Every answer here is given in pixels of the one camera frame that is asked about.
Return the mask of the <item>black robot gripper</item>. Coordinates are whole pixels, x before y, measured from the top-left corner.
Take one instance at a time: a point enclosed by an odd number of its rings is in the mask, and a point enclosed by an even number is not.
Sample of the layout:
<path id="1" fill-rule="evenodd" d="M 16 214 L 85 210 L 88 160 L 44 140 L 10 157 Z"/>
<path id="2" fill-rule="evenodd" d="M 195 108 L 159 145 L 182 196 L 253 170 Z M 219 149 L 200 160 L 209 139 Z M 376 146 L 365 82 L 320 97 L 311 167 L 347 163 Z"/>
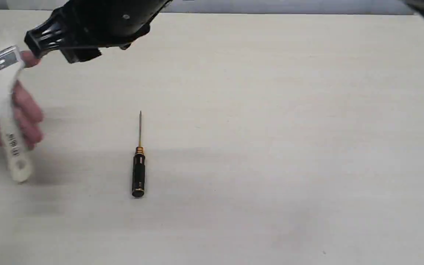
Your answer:
<path id="1" fill-rule="evenodd" d="M 69 0 L 27 31 L 24 42 L 37 58 L 60 51 L 70 64 L 101 56 L 102 47 L 128 49 L 150 32 L 168 0 Z"/>

